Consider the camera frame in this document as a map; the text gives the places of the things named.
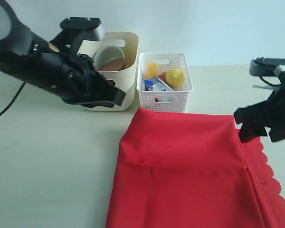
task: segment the white table surface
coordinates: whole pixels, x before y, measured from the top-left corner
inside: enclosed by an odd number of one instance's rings
[[[233,114],[267,99],[248,67],[190,68],[187,112]],[[0,111],[20,84],[0,75]],[[104,228],[119,141],[138,105],[90,112],[26,85],[0,118],[0,228]],[[262,142],[285,197],[285,141]]]

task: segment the yellow lemon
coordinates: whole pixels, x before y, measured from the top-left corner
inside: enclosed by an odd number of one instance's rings
[[[185,82],[185,74],[180,69],[172,69],[167,72],[166,81],[171,87],[180,87]]]

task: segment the red fabric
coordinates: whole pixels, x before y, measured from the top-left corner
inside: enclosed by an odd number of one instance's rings
[[[285,228],[265,166],[232,116],[140,108],[121,140],[106,228]]]

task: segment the white plastic basket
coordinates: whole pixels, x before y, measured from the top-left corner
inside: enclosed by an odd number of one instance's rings
[[[159,64],[159,74],[179,68],[185,74],[184,84],[179,88],[175,88],[173,92],[145,91],[144,80],[146,79],[149,63]],[[185,55],[183,53],[141,53],[138,58],[137,90],[140,106],[144,109],[156,112],[185,113],[190,93],[193,90]],[[157,102],[158,98],[168,98],[164,100],[171,102]]]
[[[84,40],[79,53],[93,57],[98,50],[103,47],[115,45],[119,46],[125,56],[125,70],[121,71],[100,71],[106,79],[115,81],[116,87],[126,92],[125,99],[121,106],[115,105],[113,108],[95,107],[86,108],[90,111],[123,111],[131,107],[135,98],[135,82],[138,58],[139,38],[131,32],[106,32],[100,41]]]

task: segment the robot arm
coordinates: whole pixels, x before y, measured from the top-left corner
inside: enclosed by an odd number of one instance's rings
[[[242,142],[258,136],[267,136],[265,127],[271,128],[269,137],[272,142],[285,139],[285,59],[257,58],[251,61],[249,73],[263,81],[264,76],[276,76],[281,84],[275,85],[266,101],[239,108],[234,112],[237,124],[243,123],[239,132]]]
[[[77,54],[83,40],[99,41],[98,18],[66,18],[50,42],[23,25],[10,5],[0,0],[0,71],[55,94],[70,105],[122,105],[125,92],[94,68],[93,59]]]

